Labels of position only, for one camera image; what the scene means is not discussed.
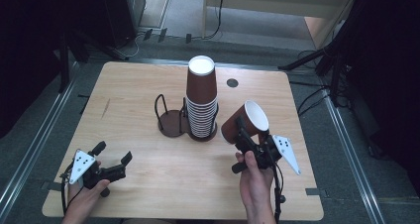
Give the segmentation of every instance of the brown paper cup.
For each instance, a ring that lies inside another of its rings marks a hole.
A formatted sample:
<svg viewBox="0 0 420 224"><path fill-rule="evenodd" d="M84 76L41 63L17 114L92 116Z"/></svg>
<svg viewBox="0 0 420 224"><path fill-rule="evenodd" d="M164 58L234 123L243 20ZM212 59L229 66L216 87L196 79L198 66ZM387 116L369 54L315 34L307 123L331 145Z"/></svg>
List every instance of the brown paper cup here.
<svg viewBox="0 0 420 224"><path fill-rule="evenodd" d="M208 56L196 56L188 63L186 96L195 104L209 104L217 97L216 70Z"/></svg>
<svg viewBox="0 0 420 224"><path fill-rule="evenodd" d="M230 144L235 144L239 128L236 119L243 116L246 131L250 137L268 130L268 119L260 106L252 100L247 100L223 125L222 135Z"/></svg>

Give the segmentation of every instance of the human hand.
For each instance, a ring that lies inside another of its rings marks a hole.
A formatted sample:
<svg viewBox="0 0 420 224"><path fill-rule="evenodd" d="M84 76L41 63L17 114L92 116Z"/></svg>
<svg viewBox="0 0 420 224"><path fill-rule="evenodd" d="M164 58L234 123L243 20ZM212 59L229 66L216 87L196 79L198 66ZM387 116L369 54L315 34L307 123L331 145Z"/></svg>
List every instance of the human hand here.
<svg viewBox="0 0 420 224"><path fill-rule="evenodd" d="M62 224L83 223L92 212L99 200L101 192L110 183L107 179L102 179L92 189L79 187L78 182L68 185L67 211L65 212Z"/></svg>
<svg viewBox="0 0 420 224"><path fill-rule="evenodd" d="M254 153L236 153L239 163L245 161L247 169L241 173L240 191L247 211L248 223L275 223L270 201L273 179L271 168L259 169Z"/></svg>

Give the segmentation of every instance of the stack of paper cups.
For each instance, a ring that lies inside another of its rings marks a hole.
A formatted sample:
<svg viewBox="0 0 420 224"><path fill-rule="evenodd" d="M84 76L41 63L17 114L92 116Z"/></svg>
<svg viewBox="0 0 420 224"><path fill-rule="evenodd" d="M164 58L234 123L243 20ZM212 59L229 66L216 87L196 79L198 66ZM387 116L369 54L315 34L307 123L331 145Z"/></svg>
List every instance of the stack of paper cups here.
<svg viewBox="0 0 420 224"><path fill-rule="evenodd" d="M186 107L192 135L209 137L215 129L217 83L214 61L208 56L196 56L189 61Z"/></svg>

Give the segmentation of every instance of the gray carpet floor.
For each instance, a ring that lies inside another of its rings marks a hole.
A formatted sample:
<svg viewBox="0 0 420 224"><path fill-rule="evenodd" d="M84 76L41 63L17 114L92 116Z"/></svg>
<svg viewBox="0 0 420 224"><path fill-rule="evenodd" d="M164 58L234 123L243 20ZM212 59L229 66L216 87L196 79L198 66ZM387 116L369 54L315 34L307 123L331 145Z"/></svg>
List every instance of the gray carpet floor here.
<svg viewBox="0 0 420 224"><path fill-rule="evenodd" d="M276 70L278 65L286 65L298 59L299 51L267 47L234 45L221 42L194 41L186 44L184 39L166 38L158 43L158 37L148 41L138 39L140 50L129 61L145 59L170 59L175 62L188 61L193 56L207 55L217 63L242 64L243 68ZM135 44L125 47L126 53L136 50ZM7 216L5 223L59 223L59 218L49 218L42 214L42 206L48 192L42 189L46 180L53 180L62 157L70 143L72 134L81 117L86 98L93 89L102 65L111 60L108 56L90 50L88 63L80 64L74 87L63 107L52 131L42 149L34 168ZM290 81L317 83L319 78L312 63L290 72ZM14 174L26 149L42 125L49 109L57 97L59 77L45 89L43 94L21 117L14 129L0 140L3 156L0 160L0 184L4 188ZM291 84L296 108L317 87ZM319 100L322 94L312 97L306 106ZM368 145L352 111L340 109L355 150L363 164L373 191L377 197L387 223L418 223L420 202L409 183L405 171L393 161L379 161L368 155ZM314 223L370 223L361 193L346 159L343 146L331 121L326 104L323 102L300 117L303 135L308 148L317 185L322 190L321 200L324 218ZM91 218L88 223L119 223L120 219Z"/></svg>

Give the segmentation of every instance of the black stand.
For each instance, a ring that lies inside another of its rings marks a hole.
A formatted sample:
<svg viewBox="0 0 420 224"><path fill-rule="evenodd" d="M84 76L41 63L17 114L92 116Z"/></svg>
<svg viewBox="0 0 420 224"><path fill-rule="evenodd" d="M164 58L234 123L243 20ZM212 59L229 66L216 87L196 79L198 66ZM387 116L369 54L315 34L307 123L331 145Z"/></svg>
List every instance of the black stand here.
<svg viewBox="0 0 420 224"><path fill-rule="evenodd" d="M358 21L358 16L366 3L367 0L355 0L355 4L349 14L348 19L343 24L337 36L329 45L289 65L278 66L277 68L281 70L293 70L306 62L309 62L319 56L322 56L321 60L315 68L315 71L317 75L324 76L331 69L331 67L334 67L331 81L330 97L334 105L337 106L337 92L339 86L340 71L344 67L348 51L348 43L346 42L346 40L349 38L350 35L354 33L354 24Z"/></svg>

